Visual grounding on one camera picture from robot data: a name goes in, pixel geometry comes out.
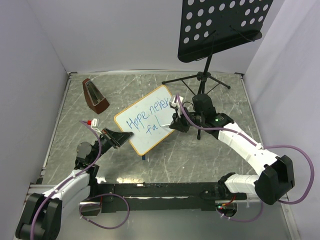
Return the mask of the yellow framed whiteboard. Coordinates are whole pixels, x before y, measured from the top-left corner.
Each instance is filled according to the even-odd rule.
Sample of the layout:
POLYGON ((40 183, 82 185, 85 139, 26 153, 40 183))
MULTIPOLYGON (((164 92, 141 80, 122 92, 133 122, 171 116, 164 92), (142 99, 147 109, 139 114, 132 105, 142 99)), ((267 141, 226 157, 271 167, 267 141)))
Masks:
POLYGON ((123 132, 133 132, 129 143, 139 156, 147 154, 163 141, 173 129, 161 127, 170 124, 175 110, 170 108, 171 92, 161 85, 114 116, 123 132))

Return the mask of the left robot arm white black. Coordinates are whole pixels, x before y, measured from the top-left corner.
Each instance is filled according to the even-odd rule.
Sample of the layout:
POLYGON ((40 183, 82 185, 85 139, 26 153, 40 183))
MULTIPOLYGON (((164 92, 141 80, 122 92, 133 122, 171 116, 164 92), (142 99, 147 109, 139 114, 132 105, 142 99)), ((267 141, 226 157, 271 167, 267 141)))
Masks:
POLYGON ((93 201, 98 197, 98 159, 110 148, 121 147, 132 136, 133 132, 104 128, 93 144, 80 143, 72 172, 50 190, 28 197, 15 237, 19 240, 55 240, 67 214, 83 200, 93 201))

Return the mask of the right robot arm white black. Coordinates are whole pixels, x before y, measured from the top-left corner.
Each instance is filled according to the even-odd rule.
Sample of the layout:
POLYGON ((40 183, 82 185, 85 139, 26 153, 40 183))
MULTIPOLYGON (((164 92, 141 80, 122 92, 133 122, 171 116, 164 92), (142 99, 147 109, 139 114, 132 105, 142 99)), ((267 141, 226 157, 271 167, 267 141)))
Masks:
POLYGON ((175 110, 169 128, 182 133, 190 126, 205 131, 215 139, 229 146, 255 171, 253 175, 228 173, 218 181, 218 193, 223 199, 234 194, 257 195, 264 203, 273 205, 295 185, 292 160, 265 149, 246 134, 239 125, 225 113, 219 113, 206 93, 192 98, 193 111, 183 106, 183 98, 173 95, 169 106, 175 110))

